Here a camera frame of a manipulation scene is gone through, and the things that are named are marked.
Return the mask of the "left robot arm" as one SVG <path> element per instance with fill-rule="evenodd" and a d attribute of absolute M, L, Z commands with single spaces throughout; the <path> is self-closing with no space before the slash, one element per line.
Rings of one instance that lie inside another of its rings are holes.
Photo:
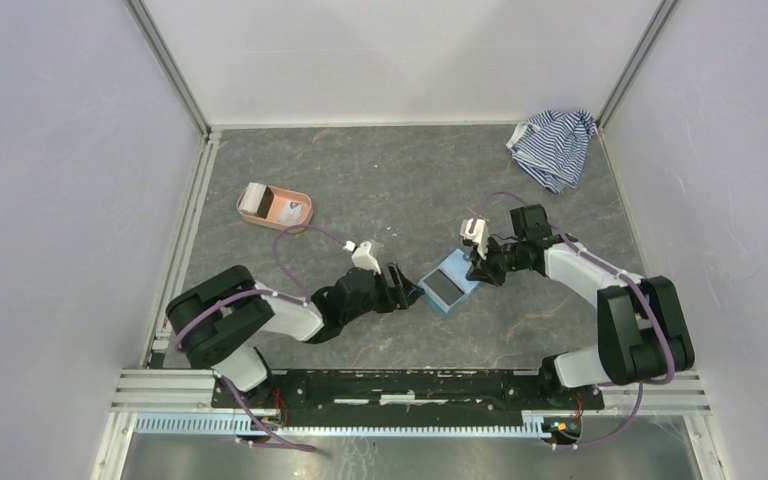
<path fill-rule="evenodd" d="M 406 310 L 422 295 L 394 262 L 381 273 L 353 267 L 309 299 L 271 289 L 235 265 L 179 294 L 165 314 L 175 333 L 172 344 L 190 366 L 229 380 L 238 397 L 257 408 L 272 399 L 274 381 L 263 356 L 248 344 L 255 333 L 320 344 L 364 315 Z"/>

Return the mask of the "teal card holder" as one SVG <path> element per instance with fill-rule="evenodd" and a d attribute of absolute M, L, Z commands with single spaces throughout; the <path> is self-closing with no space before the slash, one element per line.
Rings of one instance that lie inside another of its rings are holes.
<path fill-rule="evenodd" d="M 471 266 L 469 253 L 456 249 L 419 280 L 428 303 L 441 316 L 451 314 L 480 287 L 467 278 Z"/>

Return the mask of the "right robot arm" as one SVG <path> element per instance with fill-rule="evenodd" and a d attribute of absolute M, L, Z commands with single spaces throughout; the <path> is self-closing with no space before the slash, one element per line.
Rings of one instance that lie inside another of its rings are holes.
<path fill-rule="evenodd" d="M 494 286 L 510 273 L 532 271 L 561 283 L 596 311 L 595 345 L 545 359 L 537 382 L 551 408 L 572 401 L 578 387 L 670 382 L 695 363 L 695 350 L 674 283 L 621 269 L 556 230 L 540 205 L 510 212 L 513 235 L 497 240 L 481 218 L 462 222 L 471 252 L 467 277 Z"/>

